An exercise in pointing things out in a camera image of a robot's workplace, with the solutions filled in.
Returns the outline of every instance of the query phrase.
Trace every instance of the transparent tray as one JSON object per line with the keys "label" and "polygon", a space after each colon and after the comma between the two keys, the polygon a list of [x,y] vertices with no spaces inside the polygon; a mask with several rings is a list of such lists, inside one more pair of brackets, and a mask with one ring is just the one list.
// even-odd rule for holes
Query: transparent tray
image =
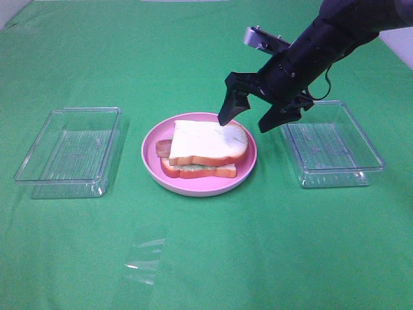
{"label": "transparent tray", "polygon": [[304,188],[370,184],[383,160],[341,101],[318,101],[303,117],[281,126]]}
{"label": "transparent tray", "polygon": [[14,180],[32,198],[100,197],[119,146],[120,108],[53,110]]}

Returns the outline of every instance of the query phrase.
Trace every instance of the green surface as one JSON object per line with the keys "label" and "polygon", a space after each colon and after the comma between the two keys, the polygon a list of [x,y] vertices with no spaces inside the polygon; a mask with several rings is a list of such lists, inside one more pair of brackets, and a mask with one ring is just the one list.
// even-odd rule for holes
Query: green surface
{"label": "green surface", "polygon": [[[412,309],[413,71],[382,42],[330,71],[328,98],[387,164],[368,187],[302,189],[281,131],[259,133],[269,105],[256,98],[237,120],[257,164],[236,189],[180,196],[141,161],[154,125],[218,112],[227,74],[265,63],[242,44],[246,26],[293,41],[320,3],[40,1],[13,19],[0,33],[0,309]],[[45,118],[85,106],[129,121],[114,184],[31,200],[13,177]]]}

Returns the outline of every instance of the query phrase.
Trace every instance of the pink plate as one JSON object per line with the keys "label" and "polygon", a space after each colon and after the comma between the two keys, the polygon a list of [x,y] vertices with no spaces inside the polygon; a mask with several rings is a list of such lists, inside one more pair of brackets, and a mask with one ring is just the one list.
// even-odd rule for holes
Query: pink plate
{"label": "pink plate", "polygon": [[204,197],[215,196],[227,192],[244,181],[250,174],[257,160],[257,145],[251,133],[241,125],[248,136],[247,158],[238,163],[237,176],[235,178],[219,178],[207,176],[197,179],[169,178],[163,173],[159,158],[156,155],[155,143],[162,139],[171,138],[174,133],[175,120],[185,119],[190,121],[217,121],[217,114],[195,112],[176,115],[156,125],[145,137],[142,143],[142,160],[150,175],[164,188],[185,196]]}

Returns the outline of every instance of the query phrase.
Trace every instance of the bread slice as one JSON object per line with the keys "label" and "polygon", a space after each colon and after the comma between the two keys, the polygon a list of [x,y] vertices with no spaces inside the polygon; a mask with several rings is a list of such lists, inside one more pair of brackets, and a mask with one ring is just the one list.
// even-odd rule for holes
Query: bread slice
{"label": "bread slice", "polygon": [[218,167],[196,164],[171,166],[168,158],[160,158],[160,160],[162,171],[170,178],[194,179],[205,176],[235,178],[237,176],[237,169],[233,163]]}
{"label": "bread slice", "polygon": [[247,155],[248,138],[237,124],[221,126],[215,121],[175,121],[169,164],[222,166]]}

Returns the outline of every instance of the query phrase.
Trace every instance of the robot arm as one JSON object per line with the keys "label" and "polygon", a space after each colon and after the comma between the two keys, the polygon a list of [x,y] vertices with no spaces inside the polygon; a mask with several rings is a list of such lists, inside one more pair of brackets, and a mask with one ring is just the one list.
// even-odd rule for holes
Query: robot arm
{"label": "robot arm", "polygon": [[218,114],[226,125],[250,109],[253,94],[270,103],[259,121],[261,132],[301,118],[314,105],[308,86],[334,62],[375,39],[382,30],[413,25],[413,0],[324,0],[319,15],[292,43],[259,27],[247,29],[245,43],[272,55],[256,73],[231,72]]}

